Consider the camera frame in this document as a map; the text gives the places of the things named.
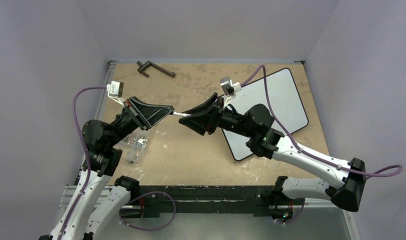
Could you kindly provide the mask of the silver whiteboard marker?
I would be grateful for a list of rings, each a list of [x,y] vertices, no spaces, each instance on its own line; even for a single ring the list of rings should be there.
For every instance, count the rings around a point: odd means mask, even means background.
[[[178,117],[189,117],[189,116],[191,116],[191,114],[183,113],[183,112],[176,112],[176,111],[174,111],[172,114],[174,116],[178,116]]]

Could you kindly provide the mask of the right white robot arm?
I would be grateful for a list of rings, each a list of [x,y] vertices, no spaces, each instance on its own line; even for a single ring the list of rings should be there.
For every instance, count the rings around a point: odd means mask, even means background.
[[[178,122],[201,136],[212,134],[218,128],[244,136],[248,138],[245,145],[254,155],[293,165],[319,178],[311,181],[286,177],[271,191],[275,202],[324,199],[343,210],[357,212],[367,181],[365,162],[356,157],[338,159],[305,148],[272,128],[274,120],[264,104],[256,104],[240,114],[224,107],[222,97],[214,93],[204,103],[187,110]]]

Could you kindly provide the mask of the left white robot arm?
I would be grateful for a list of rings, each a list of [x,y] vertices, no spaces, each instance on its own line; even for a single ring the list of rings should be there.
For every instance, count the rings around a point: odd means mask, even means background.
[[[85,162],[77,187],[57,225],[51,233],[40,236],[41,240],[97,240],[123,205],[139,201],[139,181],[123,176],[96,205],[123,153],[115,145],[136,129],[151,129],[175,109],[171,105],[144,103],[137,97],[124,100],[122,105],[113,122],[93,119],[80,130]]]

